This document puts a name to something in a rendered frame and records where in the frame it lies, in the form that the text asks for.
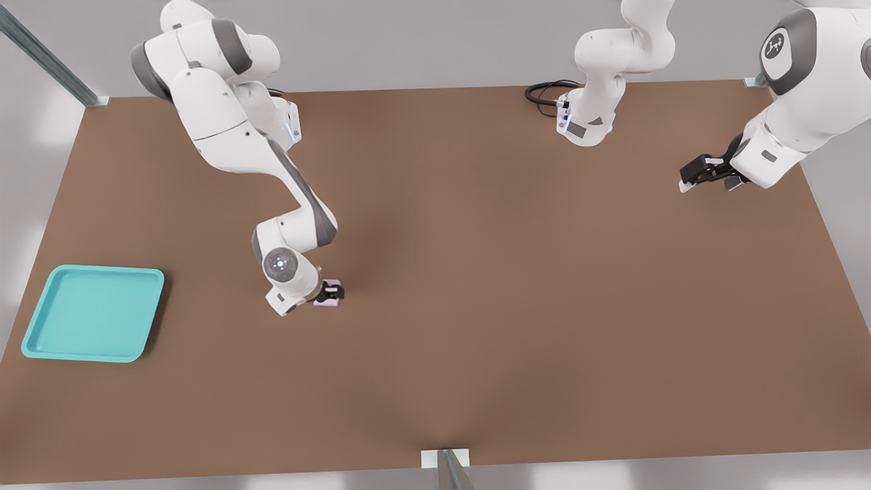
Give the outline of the pale blue-green tray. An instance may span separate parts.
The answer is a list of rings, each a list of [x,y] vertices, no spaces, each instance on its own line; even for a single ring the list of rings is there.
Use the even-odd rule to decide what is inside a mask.
[[[131,363],[144,352],[164,284],[158,269],[60,265],[20,350],[28,359]]]

